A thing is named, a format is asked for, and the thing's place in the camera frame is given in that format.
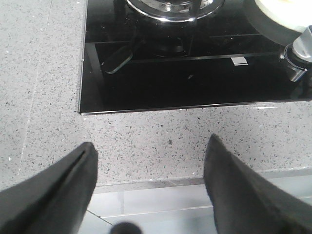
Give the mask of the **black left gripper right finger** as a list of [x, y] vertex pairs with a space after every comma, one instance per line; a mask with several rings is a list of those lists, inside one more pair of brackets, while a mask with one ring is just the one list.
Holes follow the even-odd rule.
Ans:
[[312, 207], [264, 179], [211, 135], [203, 179], [219, 234], [310, 234]]

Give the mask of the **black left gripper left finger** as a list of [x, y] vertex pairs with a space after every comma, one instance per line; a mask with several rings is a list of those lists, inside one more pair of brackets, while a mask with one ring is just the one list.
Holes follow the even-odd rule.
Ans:
[[0, 193], [2, 234], [76, 234], [98, 177], [98, 153], [84, 142], [57, 163]]

